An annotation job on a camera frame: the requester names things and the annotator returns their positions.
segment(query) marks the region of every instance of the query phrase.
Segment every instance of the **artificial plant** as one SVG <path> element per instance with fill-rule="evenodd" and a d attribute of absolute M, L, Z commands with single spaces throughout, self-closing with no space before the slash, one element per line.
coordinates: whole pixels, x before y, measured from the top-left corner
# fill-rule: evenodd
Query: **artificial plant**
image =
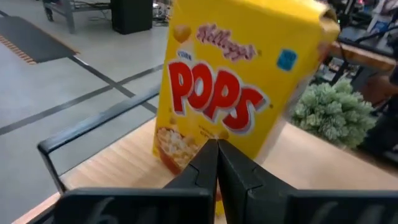
<path fill-rule="evenodd" d="M 375 125 L 371 104 L 353 93 L 349 80 L 312 84 L 299 99 L 292 123 L 337 146 L 355 148 Z"/>

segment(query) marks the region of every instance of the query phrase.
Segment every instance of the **yellow cereal box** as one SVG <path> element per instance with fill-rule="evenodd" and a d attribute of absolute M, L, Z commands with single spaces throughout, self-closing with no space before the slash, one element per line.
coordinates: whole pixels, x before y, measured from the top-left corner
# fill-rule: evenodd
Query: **yellow cereal box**
<path fill-rule="evenodd" d="M 175 1 L 154 154 L 178 174 L 221 138 L 262 160 L 339 31 L 312 0 Z"/>

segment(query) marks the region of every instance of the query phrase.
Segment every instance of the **black floor mat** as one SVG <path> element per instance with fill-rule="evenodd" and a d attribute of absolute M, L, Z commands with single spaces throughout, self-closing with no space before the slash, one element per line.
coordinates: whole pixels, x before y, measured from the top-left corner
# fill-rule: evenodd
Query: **black floor mat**
<path fill-rule="evenodd" d="M 0 18 L 0 42 L 29 64 L 77 53 L 35 25 L 16 16 Z"/>

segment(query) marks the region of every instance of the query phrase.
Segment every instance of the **gray floor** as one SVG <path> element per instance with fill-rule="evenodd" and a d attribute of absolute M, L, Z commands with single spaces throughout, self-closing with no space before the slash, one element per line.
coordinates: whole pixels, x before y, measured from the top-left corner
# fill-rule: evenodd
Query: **gray floor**
<path fill-rule="evenodd" d="M 80 51 L 78 57 L 113 81 L 163 63 L 167 28 L 131 35 L 111 30 L 99 12 L 76 14 L 68 33 L 63 17 L 51 23 L 40 1 L 0 0 L 0 10 L 21 16 Z M 140 95 L 159 84 L 161 71 L 125 83 Z M 68 58 L 28 65 L 0 44 L 0 223 L 11 223 L 56 192 L 36 144 L 127 99 Z M 159 98 L 149 100 L 156 106 Z M 59 173 L 90 157 L 154 113 L 139 106 L 52 154 Z"/>

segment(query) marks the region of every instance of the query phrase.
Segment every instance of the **red lettering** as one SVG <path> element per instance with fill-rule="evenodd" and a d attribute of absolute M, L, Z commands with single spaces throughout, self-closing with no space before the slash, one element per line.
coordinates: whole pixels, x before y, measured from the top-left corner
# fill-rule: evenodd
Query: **red lettering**
<path fill-rule="evenodd" d="M 213 97 L 203 113 L 214 121 L 219 109 L 231 109 L 235 106 L 239 100 L 240 90 L 239 80 L 233 74 L 219 71 L 214 84 Z"/>
<path fill-rule="evenodd" d="M 183 113 L 183 98 L 191 93 L 193 86 L 191 70 L 183 62 L 173 62 L 169 64 L 169 75 L 174 111 L 176 113 Z"/>
<path fill-rule="evenodd" d="M 237 76 L 226 70 L 220 70 L 213 83 L 211 68 L 204 63 L 195 65 L 192 69 L 183 62 L 169 64 L 170 86 L 174 111 L 184 114 L 184 102 L 212 120 L 217 122 L 219 110 L 229 112 L 222 119 L 223 124 L 235 133 L 246 133 L 254 124 L 254 112 L 260 111 L 267 97 L 259 90 L 244 86 Z M 203 89 L 198 91 L 202 82 Z"/>
<path fill-rule="evenodd" d="M 223 119 L 225 126 L 234 132 L 244 133 L 249 131 L 252 120 L 254 119 L 252 114 L 253 111 L 250 111 L 248 108 L 249 103 L 251 103 L 257 111 L 265 105 L 266 101 L 257 90 L 244 87 L 242 89 L 241 98 L 235 107 L 236 117 L 231 114 L 227 115 L 227 117 Z"/>
<path fill-rule="evenodd" d="M 192 69 L 193 76 L 193 91 L 188 97 L 188 102 L 192 108 L 196 110 L 203 110 L 208 105 L 211 94 L 213 93 L 213 78 L 211 77 L 211 71 L 205 64 L 198 64 Z M 200 95 L 198 95 L 197 86 L 199 82 L 203 82 L 203 90 Z"/>

